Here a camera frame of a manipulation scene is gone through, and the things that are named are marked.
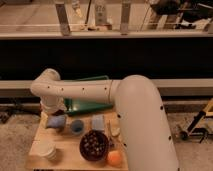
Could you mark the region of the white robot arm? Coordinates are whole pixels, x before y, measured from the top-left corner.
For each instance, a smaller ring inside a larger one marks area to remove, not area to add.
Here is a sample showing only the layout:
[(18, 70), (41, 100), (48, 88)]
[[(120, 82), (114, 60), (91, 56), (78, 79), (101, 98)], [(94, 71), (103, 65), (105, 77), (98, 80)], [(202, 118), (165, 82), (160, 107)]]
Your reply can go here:
[(48, 114), (61, 110), (64, 98), (112, 104), (129, 171), (180, 171), (159, 90), (147, 77), (63, 81), (56, 70), (48, 68), (31, 83), (30, 91)]

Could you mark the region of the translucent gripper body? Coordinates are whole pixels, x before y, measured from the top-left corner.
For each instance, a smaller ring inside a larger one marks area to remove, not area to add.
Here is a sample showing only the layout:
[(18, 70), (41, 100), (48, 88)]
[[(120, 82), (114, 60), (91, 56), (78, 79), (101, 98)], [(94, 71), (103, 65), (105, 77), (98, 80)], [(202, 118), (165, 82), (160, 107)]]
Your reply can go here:
[(61, 97), (44, 97), (41, 99), (40, 104), (42, 111), (48, 115), (52, 115), (59, 110), (66, 110), (64, 99)]

